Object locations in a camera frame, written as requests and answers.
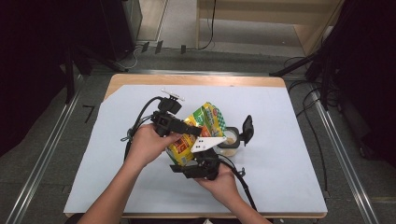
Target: packaging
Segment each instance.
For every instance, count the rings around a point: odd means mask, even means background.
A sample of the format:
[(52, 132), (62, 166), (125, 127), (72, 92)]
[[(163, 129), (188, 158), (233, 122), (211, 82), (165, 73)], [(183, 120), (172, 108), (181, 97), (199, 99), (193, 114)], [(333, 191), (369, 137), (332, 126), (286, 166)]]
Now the packaging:
[[(189, 125), (202, 128), (201, 137), (224, 136), (226, 127), (224, 118), (219, 109), (209, 102), (195, 110), (184, 121)], [(178, 141), (166, 149), (166, 152), (175, 164), (184, 166), (194, 159), (191, 148), (195, 140), (195, 136), (183, 134)]]

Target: human hand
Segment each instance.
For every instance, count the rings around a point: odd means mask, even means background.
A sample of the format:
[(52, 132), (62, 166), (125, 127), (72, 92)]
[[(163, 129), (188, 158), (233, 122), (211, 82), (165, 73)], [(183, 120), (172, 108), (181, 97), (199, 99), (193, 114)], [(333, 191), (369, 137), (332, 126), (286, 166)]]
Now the human hand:
[(215, 180), (197, 178), (195, 181), (209, 190), (213, 197), (225, 206), (235, 201), (242, 200), (236, 188), (235, 176), (231, 169), (224, 164), (219, 166), (219, 174)]
[(125, 161), (143, 168), (159, 157), (167, 146), (176, 142), (180, 137), (179, 133), (160, 137), (155, 132), (154, 124), (144, 124), (134, 134), (134, 140)]

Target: table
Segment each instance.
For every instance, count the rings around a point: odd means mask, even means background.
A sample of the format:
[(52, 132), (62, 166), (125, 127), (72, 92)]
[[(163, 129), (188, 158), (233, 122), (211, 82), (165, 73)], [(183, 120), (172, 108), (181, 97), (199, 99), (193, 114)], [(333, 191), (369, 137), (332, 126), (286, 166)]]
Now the table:
[[(143, 105), (161, 88), (186, 98), (177, 118), (184, 119), (204, 102), (221, 111), (228, 126), (242, 128), (253, 117), (255, 135), (230, 159), (249, 185), (258, 211), (265, 217), (321, 218), (326, 204), (307, 153), (285, 83), (278, 77), (195, 75), (115, 75), (109, 84), (90, 143), (64, 212), (84, 213), (119, 170), (125, 143), (120, 139)], [(146, 115), (157, 109), (148, 107)], [(125, 217), (233, 217), (208, 191), (169, 168), (163, 153), (139, 176)], [(248, 199), (241, 185), (238, 189)]]
[[(293, 24), (305, 55), (309, 55), (327, 28), (335, 25), (343, 3), (344, 0), (217, 0), (215, 20)], [(200, 19), (212, 19), (213, 4), (214, 0), (197, 0), (196, 48)]]

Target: aluminum rail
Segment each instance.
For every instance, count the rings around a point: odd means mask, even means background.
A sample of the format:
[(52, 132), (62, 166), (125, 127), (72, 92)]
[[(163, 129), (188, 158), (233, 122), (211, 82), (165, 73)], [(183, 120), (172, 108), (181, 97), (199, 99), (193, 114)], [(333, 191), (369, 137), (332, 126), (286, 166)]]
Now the aluminum rail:
[(58, 145), (62, 133), (64, 132), (64, 128), (69, 121), (71, 114), (73, 113), (84, 82), (85, 81), (83, 76), (79, 75), (77, 79), (76, 93), (70, 103), (64, 106), (64, 110), (62, 111), (61, 116), (58, 118), (54, 128), (52, 129), (49, 139), (47, 140), (46, 145), (44, 146), (40, 156), (38, 157), (32, 173), (30, 173), (27, 181), (21, 189), (21, 193), (6, 221), (7, 224), (21, 223), (27, 207), (32, 201), (33, 196), (35, 195), (35, 191), (40, 184), (41, 178), (43, 177), (43, 174), (45, 173), (47, 166), (50, 163), (50, 159), (53, 155), (53, 152), (55, 151), (56, 146)]
[[(312, 97), (313, 100), (317, 100), (319, 98), (318, 92), (314, 91)], [(326, 111), (319, 101), (316, 102), (316, 107), (323, 121), (327, 134), (330, 137), (332, 146), (340, 162), (341, 168), (343, 169), (346, 181), (348, 182), (355, 201), (359, 209), (361, 210), (361, 216), (364, 222), (366, 224), (378, 224), (379, 221), (376, 217), (370, 198), (368, 197), (363, 187), (363, 184), (359, 180), (358, 174), (356, 173), (355, 168), (353, 167), (352, 162), (347, 155), (347, 151), (341, 141), (340, 136), (338, 135), (338, 132), (334, 127), (329, 111)]]

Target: white tabletop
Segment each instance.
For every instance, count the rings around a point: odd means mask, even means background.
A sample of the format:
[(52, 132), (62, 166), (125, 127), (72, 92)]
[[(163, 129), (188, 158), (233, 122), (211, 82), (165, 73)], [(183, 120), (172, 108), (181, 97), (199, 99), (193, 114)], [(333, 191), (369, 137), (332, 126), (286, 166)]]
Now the white tabletop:
[[(244, 179), (260, 213), (266, 217), (326, 216), (326, 204), (286, 88), (164, 85), (122, 86), (101, 104), (64, 209), (66, 214), (86, 212), (103, 192), (123, 162), (125, 142), (120, 139), (149, 99), (166, 96), (162, 88), (185, 97), (176, 114), (179, 119), (205, 102), (221, 111), (227, 126), (240, 131), (247, 115), (252, 116), (253, 138), (246, 147), (241, 144), (230, 159), (238, 170), (246, 169)], [(157, 110), (158, 103), (151, 104), (145, 115)], [(194, 180), (173, 173), (171, 163), (163, 153), (143, 170), (125, 207), (125, 216), (230, 215)], [(248, 202), (239, 183), (238, 188)]]

